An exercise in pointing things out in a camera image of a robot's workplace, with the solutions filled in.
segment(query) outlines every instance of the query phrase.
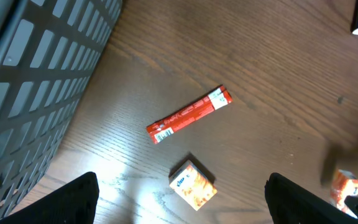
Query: red wrapper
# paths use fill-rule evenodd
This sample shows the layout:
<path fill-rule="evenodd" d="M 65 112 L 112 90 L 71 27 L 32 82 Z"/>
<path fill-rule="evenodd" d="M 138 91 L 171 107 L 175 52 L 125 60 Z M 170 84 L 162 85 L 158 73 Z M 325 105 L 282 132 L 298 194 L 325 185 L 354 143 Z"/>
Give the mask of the red wrapper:
<path fill-rule="evenodd" d="M 211 93 L 206 94 L 202 99 L 192 103 L 173 115 L 167 116 L 154 124 L 146 127 L 154 144 L 181 130 L 196 120 L 212 113 L 213 111 L 228 105 L 233 99 L 224 86 L 220 86 Z"/>

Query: red packet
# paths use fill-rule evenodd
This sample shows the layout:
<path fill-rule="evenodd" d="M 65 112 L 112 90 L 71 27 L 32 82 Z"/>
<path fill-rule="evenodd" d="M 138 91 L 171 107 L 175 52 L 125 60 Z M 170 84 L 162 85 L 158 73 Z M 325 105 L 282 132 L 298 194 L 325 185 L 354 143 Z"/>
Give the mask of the red packet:
<path fill-rule="evenodd" d="M 181 130 L 196 120 L 212 113 L 213 111 L 228 105 L 233 99 L 224 86 L 219 86 L 202 99 L 192 103 L 176 113 L 161 119 L 146 127 L 154 144 Z"/>

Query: gray plastic basket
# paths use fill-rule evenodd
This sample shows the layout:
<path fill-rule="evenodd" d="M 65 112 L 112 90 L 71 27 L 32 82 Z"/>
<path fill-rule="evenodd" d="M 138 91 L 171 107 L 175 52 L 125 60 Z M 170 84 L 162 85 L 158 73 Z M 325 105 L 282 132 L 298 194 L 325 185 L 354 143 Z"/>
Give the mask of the gray plastic basket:
<path fill-rule="evenodd" d="M 48 169 L 122 6 L 10 2 L 0 29 L 0 218 Z"/>

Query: barcode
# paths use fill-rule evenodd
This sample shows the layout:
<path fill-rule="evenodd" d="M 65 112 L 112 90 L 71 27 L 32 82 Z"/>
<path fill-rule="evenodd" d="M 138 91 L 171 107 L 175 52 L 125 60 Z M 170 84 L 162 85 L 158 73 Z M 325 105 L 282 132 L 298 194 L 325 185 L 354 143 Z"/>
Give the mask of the barcode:
<path fill-rule="evenodd" d="M 173 130 L 172 128 L 168 128 L 166 130 L 160 131 L 157 134 L 154 134 L 154 137 L 156 138 L 157 142 L 160 142 L 171 134 L 173 134 Z"/>

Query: wooden surface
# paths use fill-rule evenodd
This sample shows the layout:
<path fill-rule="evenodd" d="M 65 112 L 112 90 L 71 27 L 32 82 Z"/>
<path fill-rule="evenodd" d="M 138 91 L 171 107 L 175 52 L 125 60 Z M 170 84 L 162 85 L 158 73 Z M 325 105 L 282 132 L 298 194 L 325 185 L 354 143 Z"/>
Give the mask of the wooden surface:
<path fill-rule="evenodd" d="M 327 200 L 329 148 L 358 156 L 354 5 L 128 0 L 57 156 L 16 210 L 87 171 L 95 223 L 271 223 L 272 172 Z M 232 104 L 152 144 L 148 124 L 219 84 Z M 218 189 L 198 212 L 168 187 L 189 152 Z"/>

